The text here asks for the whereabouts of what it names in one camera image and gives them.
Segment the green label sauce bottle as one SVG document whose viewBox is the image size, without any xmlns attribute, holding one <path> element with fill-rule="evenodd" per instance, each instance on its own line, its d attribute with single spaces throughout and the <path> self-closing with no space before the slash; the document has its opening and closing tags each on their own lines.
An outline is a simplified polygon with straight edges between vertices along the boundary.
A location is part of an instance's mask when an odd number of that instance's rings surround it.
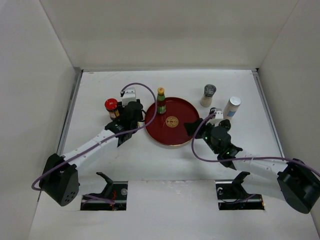
<svg viewBox="0 0 320 240">
<path fill-rule="evenodd" d="M 165 97 L 165 89 L 163 87 L 159 87 L 157 89 L 157 113 L 164 114 L 166 112 L 166 97 Z"/>
</svg>

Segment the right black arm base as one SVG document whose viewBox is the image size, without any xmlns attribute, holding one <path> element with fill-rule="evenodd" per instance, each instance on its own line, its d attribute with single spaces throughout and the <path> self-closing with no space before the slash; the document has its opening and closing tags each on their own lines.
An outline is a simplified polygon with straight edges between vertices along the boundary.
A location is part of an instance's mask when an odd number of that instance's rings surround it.
<svg viewBox="0 0 320 240">
<path fill-rule="evenodd" d="M 250 194 L 242 186 L 249 172 L 239 173 L 233 180 L 215 182 L 218 208 L 220 211 L 264 210 L 260 194 Z"/>
</svg>

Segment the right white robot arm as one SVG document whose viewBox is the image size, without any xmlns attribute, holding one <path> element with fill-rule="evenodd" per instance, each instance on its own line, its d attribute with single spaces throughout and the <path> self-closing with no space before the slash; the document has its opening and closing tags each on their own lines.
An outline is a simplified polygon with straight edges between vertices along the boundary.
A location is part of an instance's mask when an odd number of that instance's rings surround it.
<svg viewBox="0 0 320 240">
<path fill-rule="evenodd" d="M 185 123 L 193 140 L 202 139 L 217 155 L 216 163 L 240 173 L 232 181 L 232 192 L 238 199 L 254 194 L 285 201 L 294 210 L 308 214 L 320 198 L 320 174 L 296 158 L 256 156 L 232 144 L 231 123 L 209 122 L 211 116 Z"/>
</svg>

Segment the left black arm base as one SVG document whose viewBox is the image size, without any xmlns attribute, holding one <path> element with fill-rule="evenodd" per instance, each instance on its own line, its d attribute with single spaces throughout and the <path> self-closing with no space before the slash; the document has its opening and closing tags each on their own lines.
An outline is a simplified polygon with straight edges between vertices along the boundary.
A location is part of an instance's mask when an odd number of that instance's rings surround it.
<svg viewBox="0 0 320 240">
<path fill-rule="evenodd" d="M 126 211 L 128 186 L 127 181 L 113 181 L 102 172 L 96 173 L 106 182 L 99 193 L 89 193 L 82 196 L 81 211 Z"/>
</svg>

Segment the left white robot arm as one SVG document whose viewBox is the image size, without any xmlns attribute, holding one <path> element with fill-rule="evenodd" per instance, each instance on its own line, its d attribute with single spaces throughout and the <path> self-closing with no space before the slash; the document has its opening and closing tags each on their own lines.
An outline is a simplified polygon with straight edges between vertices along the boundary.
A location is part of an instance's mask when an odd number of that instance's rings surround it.
<svg viewBox="0 0 320 240">
<path fill-rule="evenodd" d="M 61 207 L 68 205 L 79 192 L 78 169 L 89 165 L 108 151 L 129 140 L 143 121 L 140 100 L 130 101 L 120 116 L 108 123 L 93 139 L 62 156 L 54 153 L 46 161 L 39 188 Z"/>
</svg>

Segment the red lid sauce jar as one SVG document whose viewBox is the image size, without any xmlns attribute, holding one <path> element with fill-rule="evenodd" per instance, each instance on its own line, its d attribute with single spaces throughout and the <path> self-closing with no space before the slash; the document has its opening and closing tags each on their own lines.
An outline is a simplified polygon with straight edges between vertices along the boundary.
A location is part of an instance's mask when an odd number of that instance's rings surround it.
<svg viewBox="0 0 320 240">
<path fill-rule="evenodd" d="M 118 101 L 115 98 L 107 99 L 104 103 L 104 107 L 108 111 L 111 120 L 114 120 L 120 116 Z"/>
</svg>

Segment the red round tray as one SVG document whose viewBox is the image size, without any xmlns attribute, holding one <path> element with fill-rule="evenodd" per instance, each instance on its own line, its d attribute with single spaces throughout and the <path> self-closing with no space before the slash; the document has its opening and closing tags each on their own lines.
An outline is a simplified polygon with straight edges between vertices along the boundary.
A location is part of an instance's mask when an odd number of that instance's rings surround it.
<svg viewBox="0 0 320 240">
<path fill-rule="evenodd" d="M 193 123 L 200 118 L 197 109 L 190 102 L 179 97 L 166 98 L 166 112 L 156 114 L 153 103 L 145 115 L 146 131 L 156 142 L 166 146 L 180 146 L 192 138 L 187 135 L 184 123 Z"/>
</svg>

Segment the black cap pepper bottle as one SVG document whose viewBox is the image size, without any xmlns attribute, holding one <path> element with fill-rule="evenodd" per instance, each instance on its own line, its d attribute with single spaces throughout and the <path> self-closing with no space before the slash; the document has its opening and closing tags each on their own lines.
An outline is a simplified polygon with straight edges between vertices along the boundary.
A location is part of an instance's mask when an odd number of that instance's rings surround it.
<svg viewBox="0 0 320 240">
<path fill-rule="evenodd" d="M 228 119 L 224 119 L 219 123 L 219 126 L 229 131 L 231 129 L 231 122 Z"/>
</svg>

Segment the grey cap salt grinder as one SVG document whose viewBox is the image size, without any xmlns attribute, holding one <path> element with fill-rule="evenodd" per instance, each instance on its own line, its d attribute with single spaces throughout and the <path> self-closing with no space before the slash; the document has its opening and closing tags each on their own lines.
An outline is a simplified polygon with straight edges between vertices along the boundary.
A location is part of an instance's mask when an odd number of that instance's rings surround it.
<svg viewBox="0 0 320 240">
<path fill-rule="evenodd" d="M 216 93 L 217 88 L 213 84 L 207 84 L 204 86 L 203 96 L 200 100 L 200 104 L 203 107 L 210 107 L 212 104 L 213 95 Z"/>
</svg>

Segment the white blue cylinder shaker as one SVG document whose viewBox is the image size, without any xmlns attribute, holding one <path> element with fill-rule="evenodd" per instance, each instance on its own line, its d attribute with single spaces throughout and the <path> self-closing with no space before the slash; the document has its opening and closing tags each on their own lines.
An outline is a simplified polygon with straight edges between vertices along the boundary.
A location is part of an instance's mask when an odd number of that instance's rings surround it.
<svg viewBox="0 0 320 240">
<path fill-rule="evenodd" d="M 242 101 L 238 96 L 231 96 L 223 110 L 223 118 L 231 120 L 236 114 Z"/>
</svg>

